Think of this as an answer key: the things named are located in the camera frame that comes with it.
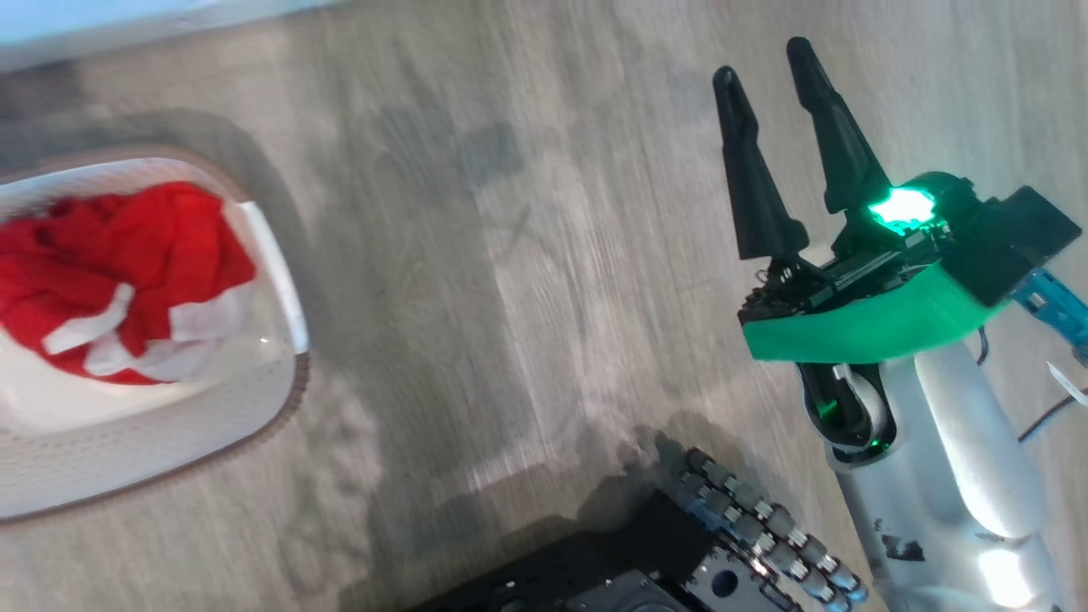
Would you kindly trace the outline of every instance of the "black cable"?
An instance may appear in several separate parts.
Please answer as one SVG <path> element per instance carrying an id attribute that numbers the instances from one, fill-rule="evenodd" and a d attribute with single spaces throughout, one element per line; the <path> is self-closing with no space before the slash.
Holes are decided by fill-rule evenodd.
<path id="1" fill-rule="evenodd" d="M 1080 392 L 1088 393 L 1088 387 L 1081 389 Z M 1021 437 L 1018 438 L 1019 441 L 1023 442 L 1028 438 L 1030 438 L 1031 436 L 1034 436 L 1035 432 L 1038 431 L 1039 429 L 1042 429 L 1042 426 L 1047 425 L 1047 423 L 1049 423 L 1050 419 L 1054 418 L 1054 416 L 1056 416 L 1058 413 L 1062 412 L 1063 409 L 1076 403 L 1077 401 L 1073 399 L 1073 395 L 1066 395 L 1064 400 L 1051 406 L 1050 409 L 1042 413 L 1042 416 L 1036 419 L 1036 421 L 1033 423 L 1030 427 L 1025 429 L 1024 433 L 1021 433 Z"/>
<path id="2" fill-rule="evenodd" d="M 978 359 L 975 360 L 976 364 L 982 365 L 986 363 L 986 358 L 990 356 L 990 339 L 986 336 L 986 326 L 978 328 Z"/>

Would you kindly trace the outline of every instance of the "laundry basket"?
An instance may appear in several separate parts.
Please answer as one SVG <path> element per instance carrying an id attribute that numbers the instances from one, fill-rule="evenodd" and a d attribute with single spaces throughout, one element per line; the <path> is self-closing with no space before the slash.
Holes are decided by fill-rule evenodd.
<path id="1" fill-rule="evenodd" d="M 127 194 L 188 181 L 223 199 L 257 266 L 252 316 L 203 375 L 127 387 L 57 370 L 0 330 L 0 524 L 85 504 L 187 472 L 270 436 L 294 414 L 308 335 L 280 246 L 258 204 L 206 160 L 113 151 L 0 184 L 0 223 L 65 195 Z"/>

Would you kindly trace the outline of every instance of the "green plastic cover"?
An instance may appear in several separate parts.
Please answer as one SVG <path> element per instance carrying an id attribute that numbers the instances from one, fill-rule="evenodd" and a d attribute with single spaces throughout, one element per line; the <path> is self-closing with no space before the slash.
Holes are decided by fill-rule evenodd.
<path id="1" fill-rule="evenodd" d="M 982 306 L 938 264 L 888 293 L 742 329 L 759 360 L 875 364 L 962 340 L 1007 304 Z"/>

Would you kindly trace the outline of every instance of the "wood grain surface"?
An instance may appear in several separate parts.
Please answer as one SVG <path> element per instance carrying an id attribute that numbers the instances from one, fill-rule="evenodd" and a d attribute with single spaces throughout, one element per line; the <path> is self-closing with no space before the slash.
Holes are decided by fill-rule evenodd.
<path id="1" fill-rule="evenodd" d="M 0 608 L 396 611 L 622 519 L 658 477 L 658 432 L 863 568 L 791 368 L 754 363 L 734 317 L 759 265 L 737 259 L 719 65 L 817 250 L 841 223 L 794 35 L 893 181 L 1029 184 L 1088 227 L 1079 0 L 358 2 L 3 77 L 0 172 L 156 143 L 233 174 L 281 241 L 313 351 L 302 408 L 260 448 L 0 534 Z M 1052 269 L 1084 295 L 1086 261 L 1081 240 Z M 990 338 L 1017 429 L 1063 395 L 1046 360 L 1088 382 L 1017 309 Z M 1071 411 L 1027 449 L 1081 611 L 1085 439 Z"/>

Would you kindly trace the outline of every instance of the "blue connector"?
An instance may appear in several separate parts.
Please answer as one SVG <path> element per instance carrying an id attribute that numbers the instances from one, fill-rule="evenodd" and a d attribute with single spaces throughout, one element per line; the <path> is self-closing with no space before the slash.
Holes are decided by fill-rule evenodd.
<path id="1" fill-rule="evenodd" d="M 1013 290 L 1033 317 L 1054 328 L 1073 347 L 1073 355 L 1088 368 L 1088 306 L 1054 274 L 1037 268 Z"/>

